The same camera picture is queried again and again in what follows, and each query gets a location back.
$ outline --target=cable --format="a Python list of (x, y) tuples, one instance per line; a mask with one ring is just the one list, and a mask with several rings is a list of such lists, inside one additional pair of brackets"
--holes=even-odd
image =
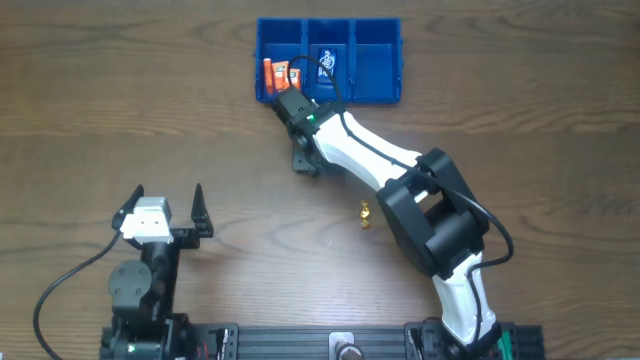
[(104, 254), (108, 253), (109, 250), (111, 250), (111, 248), (113, 247), (113, 245), (116, 244), (119, 238), (120, 238), (120, 230), (116, 231), (116, 234), (113, 236), (113, 239), (111, 239), (111, 242), (102, 251), (100, 251), (98, 254), (93, 256), (91, 259), (69, 270), (69, 272), (67, 272), (66, 274), (60, 276), (58, 280), (54, 281), (53, 284), (49, 285), (47, 290), (45, 290), (42, 296), (40, 296), (40, 299), (36, 304), (36, 308), (33, 310), (33, 331), (35, 331), (36, 337), (38, 338), (38, 342), (40, 343), (42, 348), (47, 352), (47, 354), (49, 354), (49, 356), (51, 356), (52, 359), (62, 360), (62, 358), (58, 354), (56, 354), (55, 351), (53, 351), (51, 346), (47, 344), (47, 341), (44, 339), (44, 336), (42, 336), (42, 331), (40, 331), (40, 310), (42, 310), (42, 305), (44, 305), (44, 301), (47, 299), (49, 294), (51, 294), (51, 292), (58, 287), (58, 285), (62, 284), (62, 282), (72, 277), (73, 275), (77, 274), (80, 270), (93, 264), (96, 260), (103, 257)]
[[(327, 74), (327, 77), (329, 77), (329, 80), (331, 81), (331, 85), (333, 85), (333, 88), (336, 92), (336, 98), (337, 98), (337, 103), (338, 105), (342, 105), (342, 95), (340, 95), (340, 88), (338, 87), (338, 82), (336, 81), (336, 79), (333, 77), (333, 74), (329, 71), (329, 69), (327, 69), (327, 67), (321, 63), (320, 61), (318, 61), (317, 59), (311, 57), (311, 56), (307, 56), (307, 55), (298, 55), (296, 57), (294, 57), (293, 59), (291, 59), (289, 61), (289, 66), (287, 66), (287, 80), (289, 81), (289, 83), (291, 83), (291, 65), (300, 59), (305, 59), (308, 61), (311, 61), (312, 63), (316, 64), (317, 66), (319, 66), (322, 70), (324, 70), (324, 72)], [(440, 180), (438, 180), (437, 178), (434, 178), (433, 176), (420, 171), (416, 168), (414, 168), (413, 166), (409, 166), (405, 163), (402, 163), (400, 161), (398, 161), (397, 159), (383, 153), (382, 151), (374, 148), (373, 146), (369, 145), (367, 142), (365, 142), (364, 140), (360, 139), (357, 135), (355, 135), (347, 126), (347, 122), (344, 119), (344, 114), (343, 111), (339, 111), (338, 112), (339, 116), (340, 116), (340, 122), (342, 123), (342, 127), (344, 128), (344, 131), (347, 133), (347, 136), (353, 138), (356, 142), (358, 142), (360, 145), (364, 146), (365, 148), (369, 149), (370, 151), (372, 151), (374, 154), (380, 156), (381, 158), (391, 162), (392, 165), (397, 165), (402, 167), (403, 169), (407, 170), (407, 172), (410, 172), (412, 175), (416, 175), (416, 176), (420, 176), (424, 179), (426, 179), (427, 181), (429, 181), (432, 185), (437, 186), (438, 188), (447, 191), (450, 194), (453, 194), (455, 196), (457, 196), (458, 198), (462, 199), (464, 202), (466, 202), (469, 206), (475, 208), (476, 210), (478, 210), (482, 215), (484, 215), (487, 220), (489, 222), (491, 222), (500, 232), (500, 234), (502, 235), (502, 237), (504, 237), (505, 242), (507, 243), (507, 254), (499, 257), (497, 259), (493, 259), (493, 260), (488, 260), (488, 261), (483, 261), (481, 263), (475, 264), (473, 266), (470, 266), (469, 269), (467, 270), (467, 274), (466, 277), (469, 280), (469, 285), (471, 286), (471, 291), (473, 292), (473, 297), (475, 298), (475, 302), (476, 302), (476, 309), (477, 309), (477, 314), (476, 314), (476, 330), (475, 330), (475, 334), (473, 337), (473, 342), (471, 343), (471, 345), (475, 344), (478, 341), (478, 338), (480, 337), (480, 326), (482, 325), (482, 310), (481, 310), (481, 304), (480, 304), (480, 296), (478, 295), (478, 289), (476, 288), (475, 282), (473, 281), (473, 271), (481, 269), (481, 268), (488, 268), (491, 266), (496, 266), (496, 265), (500, 265), (500, 264), (504, 264), (507, 261), (509, 261), (509, 259), (511, 259), (513, 257), (513, 239), (511, 238), (511, 235), (509, 235), (509, 232), (507, 231), (507, 229), (504, 227), (504, 225), (502, 225), (502, 223), (498, 220), (498, 218), (493, 215), (489, 210), (487, 210), (484, 206), (480, 205), (479, 203), (477, 203), (474, 200), (469, 199), (467, 196), (461, 194), (460, 192), (453, 190), (451, 188), (449, 188), (448, 186), (444, 185)]]

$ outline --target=gold object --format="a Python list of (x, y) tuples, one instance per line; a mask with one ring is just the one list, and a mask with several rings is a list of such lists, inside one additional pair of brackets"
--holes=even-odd
[(363, 229), (369, 228), (369, 215), (371, 215), (371, 211), (369, 210), (369, 202), (366, 200), (360, 201), (360, 205), (362, 205), (362, 210), (360, 210), (360, 226)]

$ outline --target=empty compartment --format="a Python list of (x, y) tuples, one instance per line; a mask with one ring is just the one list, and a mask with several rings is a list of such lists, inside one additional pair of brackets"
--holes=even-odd
[(356, 20), (355, 102), (400, 100), (398, 19)]
[(260, 76), (256, 82), (259, 100), (269, 100), (264, 82), (262, 60), (270, 58), (272, 63), (291, 60), (302, 53), (302, 21), (300, 19), (258, 19), (258, 48), (256, 71)]
[[(335, 64), (333, 75), (338, 82), (342, 97), (351, 97), (348, 80), (349, 69), (349, 20), (348, 19), (309, 19), (309, 53), (308, 55), (320, 60), (324, 54), (322, 49), (335, 50)], [(335, 100), (335, 90), (331, 84), (318, 83), (321, 69), (316, 64), (307, 62), (307, 84), (309, 96), (316, 100)]]

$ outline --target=blue bin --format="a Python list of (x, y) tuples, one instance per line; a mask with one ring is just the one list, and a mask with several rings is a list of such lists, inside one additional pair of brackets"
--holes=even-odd
[[(256, 36), (256, 99), (269, 103), (262, 60), (288, 61), (297, 55), (318, 58), (320, 49), (335, 49), (334, 75), (344, 102), (397, 103), (402, 94), (402, 36), (397, 18), (281, 19), (259, 18)], [(317, 65), (304, 59), (302, 91), (318, 102), (336, 100), (332, 85), (317, 83)]]

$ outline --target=wooden table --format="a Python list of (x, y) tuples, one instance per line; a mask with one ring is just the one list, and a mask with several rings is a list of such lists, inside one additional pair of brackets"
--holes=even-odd
[[(202, 183), (216, 226), (184, 252), (175, 310), (240, 325), (403, 324), (441, 313), (353, 176), (291, 170), (255, 101), (260, 16), (403, 19), (398, 106), (366, 127), (456, 160), (513, 234), (484, 272), (499, 319), (544, 326), (549, 358), (640, 354), (640, 4), (585, 1), (5, 0), (0, 3), (0, 352), (44, 359), (33, 307), (109, 241), (138, 183), (188, 224)], [(485, 258), (505, 251), (496, 231)], [(41, 324), (95, 358), (120, 242), (56, 290)]]

